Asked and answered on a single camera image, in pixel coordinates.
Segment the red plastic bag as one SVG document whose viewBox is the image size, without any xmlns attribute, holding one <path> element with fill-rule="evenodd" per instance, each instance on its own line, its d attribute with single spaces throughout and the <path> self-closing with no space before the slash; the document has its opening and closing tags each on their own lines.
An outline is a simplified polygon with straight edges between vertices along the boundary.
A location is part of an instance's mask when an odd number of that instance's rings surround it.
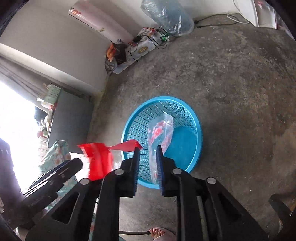
<svg viewBox="0 0 296 241">
<path fill-rule="evenodd" d="M 136 140 L 129 140 L 110 147 L 103 143 L 87 143 L 78 145 L 78 147 L 88 161 L 87 178 L 90 181 L 103 179 L 113 170 L 112 150 L 133 152 L 135 148 L 143 149 Z"/>
</svg>

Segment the clear printed plastic bag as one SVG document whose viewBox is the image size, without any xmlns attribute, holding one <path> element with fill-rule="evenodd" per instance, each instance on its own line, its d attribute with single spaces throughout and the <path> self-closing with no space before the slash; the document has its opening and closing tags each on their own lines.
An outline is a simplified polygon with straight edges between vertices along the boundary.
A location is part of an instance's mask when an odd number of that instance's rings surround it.
<svg viewBox="0 0 296 241">
<path fill-rule="evenodd" d="M 163 154 L 171 144 L 174 132 L 173 117 L 163 112 L 151 120 L 147 126 L 147 147 L 149 154 L 149 170 L 151 174 L 152 183 L 158 184 L 158 170 L 156 161 L 157 147 L 160 145 Z"/>
</svg>

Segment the floral quilt covered table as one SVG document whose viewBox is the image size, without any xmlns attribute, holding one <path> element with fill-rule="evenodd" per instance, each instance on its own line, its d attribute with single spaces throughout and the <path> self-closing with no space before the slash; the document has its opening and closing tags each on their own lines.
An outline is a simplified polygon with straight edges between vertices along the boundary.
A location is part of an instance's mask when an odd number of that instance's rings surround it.
<svg viewBox="0 0 296 241">
<path fill-rule="evenodd" d="M 70 159 L 68 143 L 66 141 L 56 141 L 39 165 L 40 174 L 44 174 Z M 74 175 L 64 183 L 64 186 L 57 192 L 58 198 L 49 204 L 46 210 L 49 211 L 76 183 L 77 179 Z"/>
</svg>

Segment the person's foot in sandal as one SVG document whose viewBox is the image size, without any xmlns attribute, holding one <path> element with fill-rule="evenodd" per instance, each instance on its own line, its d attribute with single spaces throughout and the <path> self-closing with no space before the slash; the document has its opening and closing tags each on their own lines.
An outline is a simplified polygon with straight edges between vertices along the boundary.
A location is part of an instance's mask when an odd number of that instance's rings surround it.
<svg viewBox="0 0 296 241">
<path fill-rule="evenodd" d="M 177 236 L 168 229 L 155 227 L 149 230 L 153 241 L 177 241 Z"/>
</svg>

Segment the grey cabinet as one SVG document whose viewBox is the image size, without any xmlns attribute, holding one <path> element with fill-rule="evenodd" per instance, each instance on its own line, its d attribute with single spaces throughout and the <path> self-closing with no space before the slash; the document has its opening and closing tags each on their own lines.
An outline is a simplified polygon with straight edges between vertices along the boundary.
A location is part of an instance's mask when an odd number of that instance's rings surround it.
<svg viewBox="0 0 296 241">
<path fill-rule="evenodd" d="M 79 145 L 87 143 L 93 104 L 62 90 L 51 122 L 48 147 L 56 141 L 66 141 L 71 153 L 82 154 Z"/>
</svg>

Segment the blue plastic laundry basket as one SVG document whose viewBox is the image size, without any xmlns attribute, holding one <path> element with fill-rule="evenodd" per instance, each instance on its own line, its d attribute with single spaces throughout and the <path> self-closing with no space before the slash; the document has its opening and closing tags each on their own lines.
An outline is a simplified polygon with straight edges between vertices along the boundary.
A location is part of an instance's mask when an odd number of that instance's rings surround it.
<svg viewBox="0 0 296 241">
<path fill-rule="evenodd" d="M 138 183 L 158 189 L 156 149 L 187 172 L 196 166 L 201 155 L 203 137 L 200 122 L 184 101 L 170 96 L 152 98 L 141 104 L 129 117 L 122 142 L 136 140 L 140 151 Z"/>
</svg>

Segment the large clear water jug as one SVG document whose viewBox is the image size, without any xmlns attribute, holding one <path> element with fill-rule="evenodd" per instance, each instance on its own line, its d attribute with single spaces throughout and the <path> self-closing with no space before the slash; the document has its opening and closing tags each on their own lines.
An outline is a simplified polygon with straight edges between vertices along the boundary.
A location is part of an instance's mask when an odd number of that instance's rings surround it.
<svg viewBox="0 0 296 241">
<path fill-rule="evenodd" d="M 194 30 L 193 19 L 178 1 L 143 0 L 140 8 L 159 27 L 173 36 L 180 37 Z"/>
</svg>

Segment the floral rolled mat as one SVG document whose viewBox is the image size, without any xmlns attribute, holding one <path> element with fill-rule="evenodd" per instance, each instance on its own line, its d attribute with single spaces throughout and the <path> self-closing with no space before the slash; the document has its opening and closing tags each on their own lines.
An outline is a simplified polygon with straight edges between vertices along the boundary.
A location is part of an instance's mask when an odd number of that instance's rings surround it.
<svg viewBox="0 0 296 241">
<path fill-rule="evenodd" d="M 77 1 L 68 14 L 93 28 L 114 44 L 127 44 L 133 36 L 111 16 L 97 8 L 89 1 Z"/>
</svg>

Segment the white appliance top right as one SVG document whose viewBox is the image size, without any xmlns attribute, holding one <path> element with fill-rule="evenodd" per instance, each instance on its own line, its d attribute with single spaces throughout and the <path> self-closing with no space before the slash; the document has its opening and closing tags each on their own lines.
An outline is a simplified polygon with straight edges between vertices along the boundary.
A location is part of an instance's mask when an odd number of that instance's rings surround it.
<svg viewBox="0 0 296 241">
<path fill-rule="evenodd" d="M 266 1 L 237 0 L 233 3 L 241 15 L 255 27 L 278 29 L 276 11 Z"/>
</svg>

